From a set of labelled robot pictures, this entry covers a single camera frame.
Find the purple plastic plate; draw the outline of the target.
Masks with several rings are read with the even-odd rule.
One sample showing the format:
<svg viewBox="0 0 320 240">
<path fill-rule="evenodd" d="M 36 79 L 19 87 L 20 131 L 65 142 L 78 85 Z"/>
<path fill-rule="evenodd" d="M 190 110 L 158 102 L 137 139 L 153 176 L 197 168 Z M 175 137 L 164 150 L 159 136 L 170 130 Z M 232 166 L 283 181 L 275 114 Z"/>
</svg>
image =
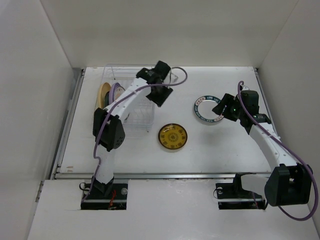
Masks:
<svg viewBox="0 0 320 240">
<path fill-rule="evenodd" d="M 116 89 L 117 89 L 119 86 L 120 86 L 120 84 L 119 84 L 118 82 L 115 82 L 115 83 L 111 86 L 110 91 L 109 91 L 109 97 L 108 97 L 108 103 L 109 103 L 109 104 L 112 104 L 112 103 L 113 103 Z"/>
</svg>

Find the yellow plastic plate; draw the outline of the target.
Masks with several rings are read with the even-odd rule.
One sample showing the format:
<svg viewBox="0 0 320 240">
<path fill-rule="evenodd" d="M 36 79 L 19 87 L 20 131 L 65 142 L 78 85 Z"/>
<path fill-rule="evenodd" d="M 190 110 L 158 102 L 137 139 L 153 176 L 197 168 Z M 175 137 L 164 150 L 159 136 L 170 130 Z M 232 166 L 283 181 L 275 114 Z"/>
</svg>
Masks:
<svg viewBox="0 0 320 240">
<path fill-rule="evenodd" d="M 104 98 L 107 92 L 111 89 L 111 85 L 108 82 L 105 82 L 100 85 L 98 92 L 97 92 L 97 99 L 95 108 L 104 109 Z"/>
</svg>

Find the amber yellow patterned plate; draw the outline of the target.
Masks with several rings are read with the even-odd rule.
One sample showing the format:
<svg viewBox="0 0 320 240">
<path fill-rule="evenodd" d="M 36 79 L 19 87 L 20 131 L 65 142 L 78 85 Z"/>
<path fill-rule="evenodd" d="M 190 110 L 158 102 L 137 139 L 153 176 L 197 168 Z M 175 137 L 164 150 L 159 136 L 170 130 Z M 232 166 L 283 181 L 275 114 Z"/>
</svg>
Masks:
<svg viewBox="0 0 320 240">
<path fill-rule="evenodd" d="M 188 141 L 186 129 L 177 123 L 168 123 L 161 127 L 157 134 L 158 142 L 167 150 L 179 150 Z"/>
</svg>

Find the white plate orange sunburst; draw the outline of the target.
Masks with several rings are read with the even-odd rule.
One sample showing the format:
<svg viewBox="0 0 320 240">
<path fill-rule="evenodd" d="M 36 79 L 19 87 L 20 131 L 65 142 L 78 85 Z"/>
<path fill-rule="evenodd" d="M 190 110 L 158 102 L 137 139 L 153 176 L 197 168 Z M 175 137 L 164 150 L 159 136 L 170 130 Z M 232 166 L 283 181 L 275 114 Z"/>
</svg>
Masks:
<svg viewBox="0 0 320 240">
<path fill-rule="evenodd" d="M 116 101 L 124 92 L 125 89 L 120 84 L 117 84 L 113 90 L 113 100 Z"/>
</svg>

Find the teal blue floral plate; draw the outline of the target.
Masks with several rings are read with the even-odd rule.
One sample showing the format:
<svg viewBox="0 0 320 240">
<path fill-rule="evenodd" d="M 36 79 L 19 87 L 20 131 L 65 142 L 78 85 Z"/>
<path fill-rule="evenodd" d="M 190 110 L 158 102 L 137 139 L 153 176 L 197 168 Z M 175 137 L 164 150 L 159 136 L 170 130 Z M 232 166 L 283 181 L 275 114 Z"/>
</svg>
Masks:
<svg viewBox="0 0 320 240">
<path fill-rule="evenodd" d="M 103 102 L 104 108 L 109 105 L 109 95 L 110 95 L 110 92 L 108 91 L 104 96 L 104 102 Z"/>
</svg>

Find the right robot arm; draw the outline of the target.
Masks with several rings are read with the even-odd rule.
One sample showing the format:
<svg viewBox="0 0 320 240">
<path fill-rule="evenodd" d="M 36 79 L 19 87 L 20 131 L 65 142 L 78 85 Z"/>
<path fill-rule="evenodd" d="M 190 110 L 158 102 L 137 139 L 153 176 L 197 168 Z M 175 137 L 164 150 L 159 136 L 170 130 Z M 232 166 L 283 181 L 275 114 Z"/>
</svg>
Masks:
<svg viewBox="0 0 320 240">
<path fill-rule="evenodd" d="M 266 199 L 272 207 L 308 203 L 312 180 L 311 169 L 298 163 L 278 142 L 271 120 L 259 112 L 259 94 L 243 90 L 240 95 L 226 93 L 213 112 L 231 121 L 240 121 L 247 134 L 256 142 L 266 158 L 270 177 L 253 173 L 238 173 L 232 183 L 232 193 L 243 197 L 248 192 Z"/>
</svg>

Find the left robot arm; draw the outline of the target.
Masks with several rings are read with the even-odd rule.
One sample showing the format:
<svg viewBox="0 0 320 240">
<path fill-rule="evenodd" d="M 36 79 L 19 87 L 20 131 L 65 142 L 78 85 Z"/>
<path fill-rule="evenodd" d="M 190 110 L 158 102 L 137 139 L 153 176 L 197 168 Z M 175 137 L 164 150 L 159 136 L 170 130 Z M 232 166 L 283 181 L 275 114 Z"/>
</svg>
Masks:
<svg viewBox="0 0 320 240">
<path fill-rule="evenodd" d="M 173 92 L 172 85 L 165 83 L 171 71 L 172 68 L 163 61 L 158 61 L 152 68 L 144 67 L 138 71 L 124 93 L 115 100 L 109 100 L 108 105 L 95 109 L 93 158 L 98 160 L 98 164 L 91 179 L 90 193 L 103 199 L 111 195 L 114 167 L 111 160 L 98 154 L 98 148 L 102 147 L 109 153 L 121 146 L 126 137 L 123 122 L 139 106 L 141 100 L 147 99 L 158 107 L 163 105 Z"/>
</svg>

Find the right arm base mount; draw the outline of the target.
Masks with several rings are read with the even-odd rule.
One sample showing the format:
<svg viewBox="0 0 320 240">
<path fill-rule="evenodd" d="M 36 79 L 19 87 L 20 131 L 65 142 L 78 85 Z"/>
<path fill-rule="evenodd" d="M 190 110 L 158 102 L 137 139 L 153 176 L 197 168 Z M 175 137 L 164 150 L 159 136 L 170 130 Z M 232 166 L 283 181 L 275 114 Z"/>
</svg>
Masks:
<svg viewBox="0 0 320 240">
<path fill-rule="evenodd" d="M 247 190 L 236 190 L 230 182 L 215 184 L 213 196 L 217 199 L 219 210 L 265 210 L 267 200 L 259 194 Z"/>
</svg>

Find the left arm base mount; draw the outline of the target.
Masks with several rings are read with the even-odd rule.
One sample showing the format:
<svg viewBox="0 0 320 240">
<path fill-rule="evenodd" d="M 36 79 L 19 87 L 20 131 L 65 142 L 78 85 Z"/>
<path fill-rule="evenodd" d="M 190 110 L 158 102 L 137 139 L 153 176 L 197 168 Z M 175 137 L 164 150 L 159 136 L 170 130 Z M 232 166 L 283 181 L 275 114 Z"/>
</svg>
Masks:
<svg viewBox="0 0 320 240">
<path fill-rule="evenodd" d="M 81 210 L 118 211 L 127 209 L 128 181 L 116 180 L 107 196 L 104 196 L 94 188 L 89 193 L 90 185 L 88 182 L 81 182 L 79 184 L 79 188 L 82 191 Z"/>
</svg>

